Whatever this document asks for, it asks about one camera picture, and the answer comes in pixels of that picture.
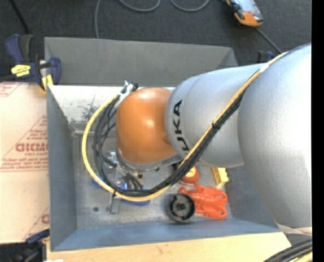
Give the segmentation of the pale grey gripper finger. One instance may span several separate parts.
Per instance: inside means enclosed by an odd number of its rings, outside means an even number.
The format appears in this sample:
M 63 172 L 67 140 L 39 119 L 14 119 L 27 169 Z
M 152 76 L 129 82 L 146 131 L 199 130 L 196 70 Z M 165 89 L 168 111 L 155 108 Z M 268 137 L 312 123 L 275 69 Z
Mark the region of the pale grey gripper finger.
M 108 214 L 109 215 L 116 215 L 119 214 L 121 205 L 121 198 L 111 194 L 109 197 L 109 204 L 108 204 Z

